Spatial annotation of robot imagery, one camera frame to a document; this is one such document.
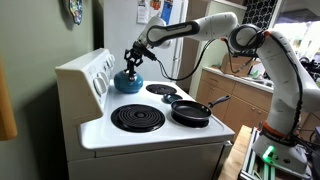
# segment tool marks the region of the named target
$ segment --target black frying pan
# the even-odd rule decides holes
[[[208,107],[195,101],[177,100],[171,103],[171,116],[180,124],[189,127],[205,127],[211,116],[210,108],[229,99],[230,96],[223,96],[210,102]]]

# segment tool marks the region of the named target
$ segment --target blue kettle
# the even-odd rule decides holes
[[[123,93],[137,93],[143,86],[143,78],[136,72],[129,76],[128,71],[120,71],[114,76],[114,86]]]

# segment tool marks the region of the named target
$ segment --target white refrigerator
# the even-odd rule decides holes
[[[173,0],[168,25],[185,22],[187,0]],[[130,50],[146,24],[137,23],[138,0],[104,0],[104,47],[115,57],[112,77],[126,69],[125,50]],[[168,75],[177,78],[182,56],[183,38],[173,39],[168,49],[149,49],[163,63]],[[159,63],[143,56],[143,63],[135,67],[143,80],[170,81],[161,75]]]

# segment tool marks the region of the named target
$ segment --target cabinet door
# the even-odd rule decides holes
[[[229,95],[229,93],[210,85],[209,83],[200,80],[197,98],[196,100],[203,105],[208,105],[209,102],[213,102],[222,96]],[[222,102],[220,104],[215,105],[211,108],[211,112],[214,116],[216,116],[219,120],[223,121],[224,114],[227,110],[229,101]]]
[[[237,136],[242,125],[258,127],[261,121],[263,122],[267,119],[267,116],[267,112],[232,96],[224,116],[224,123],[230,127]]]

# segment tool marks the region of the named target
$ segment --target stovetop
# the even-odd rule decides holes
[[[177,94],[184,100],[193,100],[176,84],[169,82],[145,81],[138,93],[124,94],[115,89],[113,81],[110,81],[103,117],[83,123],[80,126],[82,146],[86,149],[108,149],[116,147],[128,147],[145,144],[165,144],[183,141],[190,144],[222,142],[232,139],[234,132],[211,116],[209,125],[204,128],[190,128],[179,124],[171,117],[171,106],[163,102],[163,96],[150,93],[146,86],[150,84],[164,84],[174,87]],[[127,132],[116,127],[111,121],[114,110],[120,106],[129,104],[142,104],[160,110],[165,116],[164,124],[151,132],[135,133]]]

